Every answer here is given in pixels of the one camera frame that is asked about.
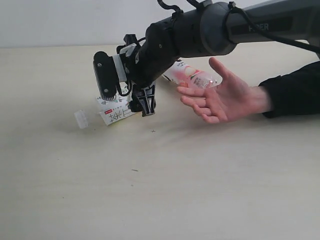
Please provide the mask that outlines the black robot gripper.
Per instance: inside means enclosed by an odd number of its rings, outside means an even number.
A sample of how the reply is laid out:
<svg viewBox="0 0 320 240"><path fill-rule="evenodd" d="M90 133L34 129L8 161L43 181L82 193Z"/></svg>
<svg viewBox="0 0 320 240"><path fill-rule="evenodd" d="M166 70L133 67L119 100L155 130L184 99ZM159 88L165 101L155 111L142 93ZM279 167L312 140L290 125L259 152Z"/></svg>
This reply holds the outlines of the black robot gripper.
<svg viewBox="0 0 320 240"><path fill-rule="evenodd" d="M131 112L142 112L142 117L155 114L154 81L181 56L181 23L178 18L151 23L146 29L143 44L133 33L126 34L124 44L117 47L116 70L121 81L117 94L129 105Z"/></svg>

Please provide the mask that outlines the black sleeved forearm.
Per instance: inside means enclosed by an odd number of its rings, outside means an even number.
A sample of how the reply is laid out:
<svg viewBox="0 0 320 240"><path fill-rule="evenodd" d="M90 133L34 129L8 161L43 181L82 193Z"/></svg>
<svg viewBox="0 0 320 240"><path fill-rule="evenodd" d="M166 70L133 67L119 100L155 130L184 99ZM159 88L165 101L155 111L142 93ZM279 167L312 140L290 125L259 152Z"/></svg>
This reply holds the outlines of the black sleeved forearm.
<svg viewBox="0 0 320 240"><path fill-rule="evenodd" d="M316 61L286 75L269 78L259 84L271 102L263 115L273 119L320 113L320 62Z"/></svg>

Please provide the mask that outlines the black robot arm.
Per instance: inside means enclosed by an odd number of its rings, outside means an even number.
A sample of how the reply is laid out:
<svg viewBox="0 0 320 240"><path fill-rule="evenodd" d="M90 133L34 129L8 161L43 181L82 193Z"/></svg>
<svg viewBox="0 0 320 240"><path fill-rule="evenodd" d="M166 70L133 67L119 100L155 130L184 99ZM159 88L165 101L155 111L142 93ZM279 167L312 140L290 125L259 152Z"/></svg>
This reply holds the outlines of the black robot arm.
<svg viewBox="0 0 320 240"><path fill-rule="evenodd" d="M132 82L129 108L143 116L155 112L154 81L179 58L225 56L240 43L275 41L320 51L317 0L269 0L241 9L231 2L197 2L152 23L133 51L119 50Z"/></svg>

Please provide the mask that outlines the person's open bare hand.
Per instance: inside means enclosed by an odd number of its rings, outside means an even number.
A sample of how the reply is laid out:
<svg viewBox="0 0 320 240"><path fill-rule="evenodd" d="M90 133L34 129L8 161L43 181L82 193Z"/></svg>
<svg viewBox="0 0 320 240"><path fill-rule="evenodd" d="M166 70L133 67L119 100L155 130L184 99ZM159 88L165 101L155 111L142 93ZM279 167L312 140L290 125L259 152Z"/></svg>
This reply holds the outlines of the person's open bare hand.
<svg viewBox="0 0 320 240"><path fill-rule="evenodd" d="M222 77L219 85L201 89L184 85L177 87L180 101L209 124L229 123L273 109L271 98L262 86L249 86L216 58L210 67Z"/></svg>

